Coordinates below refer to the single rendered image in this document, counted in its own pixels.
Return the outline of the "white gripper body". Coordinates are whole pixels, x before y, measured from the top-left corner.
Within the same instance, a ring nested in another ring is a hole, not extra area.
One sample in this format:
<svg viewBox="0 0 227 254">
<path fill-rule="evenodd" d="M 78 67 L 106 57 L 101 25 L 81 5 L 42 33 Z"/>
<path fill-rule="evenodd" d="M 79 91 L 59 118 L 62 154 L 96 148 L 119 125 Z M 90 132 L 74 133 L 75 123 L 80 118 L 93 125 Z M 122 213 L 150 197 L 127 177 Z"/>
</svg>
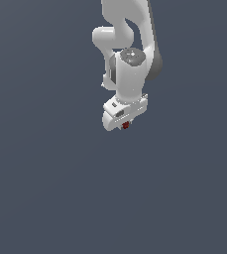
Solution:
<svg viewBox="0 0 227 254">
<path fill-rule="evenodd" d="M 134 119 L 147 110 L 148 94 L 133 102 L 123 102 L 116 95 L 103 104 L 103 127 L 107 131 L 115 128 L 123 129 L 122 124 L 129 121 L 130 125 Z"/>
</svg>

